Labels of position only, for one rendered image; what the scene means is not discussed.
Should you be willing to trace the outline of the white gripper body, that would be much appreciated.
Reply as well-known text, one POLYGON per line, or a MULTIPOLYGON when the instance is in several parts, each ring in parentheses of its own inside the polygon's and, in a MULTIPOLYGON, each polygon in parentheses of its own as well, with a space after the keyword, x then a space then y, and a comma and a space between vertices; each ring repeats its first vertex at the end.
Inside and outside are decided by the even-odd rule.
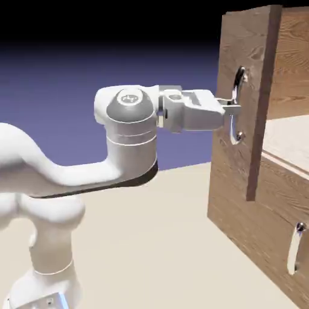
POLYGON ((165 91, 165 128, 173 133, 213 131, 224 118, 225 110, 209 90, 165 91))

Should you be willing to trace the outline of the tall wooden cabinet door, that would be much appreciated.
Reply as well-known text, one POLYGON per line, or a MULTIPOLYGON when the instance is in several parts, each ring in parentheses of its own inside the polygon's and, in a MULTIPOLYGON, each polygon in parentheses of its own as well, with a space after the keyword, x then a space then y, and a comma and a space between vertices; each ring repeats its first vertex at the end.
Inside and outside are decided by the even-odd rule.
POLYGON ((231 144, 226 115, 223 128, 212 138, 210 195, 255 200, 281 12, 280 5, 267 5, 222 17, 216 96, 231 98, 237 70, 246 68, 236 126, 244 138, 231 144))

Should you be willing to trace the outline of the brown wooden cabinet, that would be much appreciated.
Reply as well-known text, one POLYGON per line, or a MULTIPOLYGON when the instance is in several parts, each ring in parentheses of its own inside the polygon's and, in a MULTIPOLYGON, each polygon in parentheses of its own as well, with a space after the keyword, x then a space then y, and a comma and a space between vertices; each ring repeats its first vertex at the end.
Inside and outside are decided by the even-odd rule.
POLYGON ((282 7, 261 152, 309 175, 309 0, 282 7))

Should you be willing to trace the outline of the short wooden cabinet door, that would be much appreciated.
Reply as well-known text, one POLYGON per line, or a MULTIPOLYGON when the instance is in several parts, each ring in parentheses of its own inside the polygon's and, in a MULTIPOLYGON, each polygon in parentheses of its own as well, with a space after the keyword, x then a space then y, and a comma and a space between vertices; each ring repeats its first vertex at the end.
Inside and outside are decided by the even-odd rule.
POLYGON ((210 192, 211 185, 208 218, 300 309, 309 309, 309 175, 267 155, 261 158, 255 200, 210 192), (291 276, 287 255, 299 221, 308 229, 291 276))

